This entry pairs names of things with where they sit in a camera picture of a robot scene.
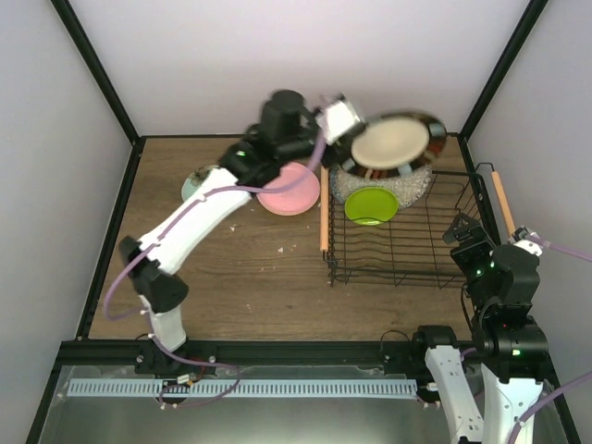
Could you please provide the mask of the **pink plate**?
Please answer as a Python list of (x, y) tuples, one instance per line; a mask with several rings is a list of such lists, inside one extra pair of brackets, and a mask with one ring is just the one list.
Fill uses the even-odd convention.
[(298, 185), (282, 193), (258, 193), (259, 203), (268, 209), (280, 211), (304, 211), (311, 209), (320, 195), (320, 183), (315, 173), (306, 166), (290, 162), (280, 170), (278, 178), (266, 185), (269, 189), (279, 188), (302, 179)]

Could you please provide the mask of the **glossy black plate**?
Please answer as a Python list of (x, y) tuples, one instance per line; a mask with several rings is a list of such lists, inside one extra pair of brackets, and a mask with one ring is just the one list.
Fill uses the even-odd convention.
[(387, 112), (381, 115), (376, 115), (368, 118), (361, 124), (367, 126), (378, 122), (382, 119), (389, 119), (394, 117), (410, 117), (423, 123), (429, 132), (429, 142), (425, 150), (420, 154), (419, 157), (411, 161), (409, 164), (394, 167), (391, 169), (343, 169), (346, 173), (363, 178), (363, 179), (389, 179), (411, 175), (415, 170), (426, 167), (433, 164), (441, 155), (447, 138), (448, 132), (442, 121), (427, 113), (420, 110), (397, 110)]

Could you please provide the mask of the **light teal plate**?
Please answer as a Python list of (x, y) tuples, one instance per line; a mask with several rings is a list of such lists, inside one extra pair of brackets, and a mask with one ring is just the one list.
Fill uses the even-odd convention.
[(201, 166), (190, 173), (181, 187), (182, 202), (187, 202), (193, 195), (198, 201), (205, 201), (206, 194), (216, 187), (216, 176), (219, 166)]

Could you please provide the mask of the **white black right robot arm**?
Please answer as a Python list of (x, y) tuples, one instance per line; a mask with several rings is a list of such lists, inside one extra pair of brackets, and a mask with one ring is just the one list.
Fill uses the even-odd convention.
[(497, 245), (475, 218), (459, 213), (443, 235), (466, 282), (474, 316), (472, 340), (481, 361), (485, 409), (480, 411), (463, 373), (453, 330), (421, 326), (413, 335), (413, 366), (430, 373), (453, 443), (530, 443), (534, 420), (523, 417), (549, 374), (549, 346), (529, 314), (540, 283), (541, 250), (522, 228)]

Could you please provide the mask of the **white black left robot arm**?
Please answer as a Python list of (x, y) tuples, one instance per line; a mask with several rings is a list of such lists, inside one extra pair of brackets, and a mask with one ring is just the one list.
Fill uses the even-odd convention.
[(126, 237), (120, 242), (122, 274), (140, 297), (150, 324), (149, 337), (159, 346), (155, 359), (165, 371), (179, 373), (189, 362), (181, 316), (189, 288), (178, 271), (193, 249), (255, 194), (278, 194), (299, 184), (294, 179), (286, 185), (270, 185), (290, 161), (306, 158), (308, 171), (314, 171), (319, 164), (337, 159), (331, 145), (362, 123), (342, 94), (309, 110), (298, 92), (272, 92), (258, 122), (229, 146), (179, 208), (139, 239)]

